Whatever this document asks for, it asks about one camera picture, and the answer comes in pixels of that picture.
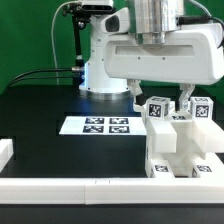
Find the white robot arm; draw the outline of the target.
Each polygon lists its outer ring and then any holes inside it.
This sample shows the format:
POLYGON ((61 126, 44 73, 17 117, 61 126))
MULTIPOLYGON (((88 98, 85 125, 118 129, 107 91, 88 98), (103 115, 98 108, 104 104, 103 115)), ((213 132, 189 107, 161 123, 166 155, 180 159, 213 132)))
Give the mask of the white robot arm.
POLYGON ((224 76, 222 25, 209 14, 183 14, 184 0, 127 0, 105 17, 100 28, 105 72, 127 81, 138 106, 146 103, 142 81, 178 83, 183 105, 195 85, 224 76))

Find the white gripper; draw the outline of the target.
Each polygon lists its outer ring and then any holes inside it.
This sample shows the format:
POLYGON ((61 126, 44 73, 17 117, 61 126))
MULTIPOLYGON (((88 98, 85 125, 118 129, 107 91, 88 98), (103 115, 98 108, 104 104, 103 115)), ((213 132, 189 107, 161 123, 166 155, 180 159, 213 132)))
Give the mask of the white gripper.
POLYGON ((162 45, 138 44, 131 34, 111 35, 104 45, 105 71, 112 78, 128 79, 135 112, 145 111, 140 80, 187 83, 180 85, 175 101, 176 111, 186 111, 194 84, 211 85, 224 76, 222 34, 219 24, 209 23, 168 32, 162 45))

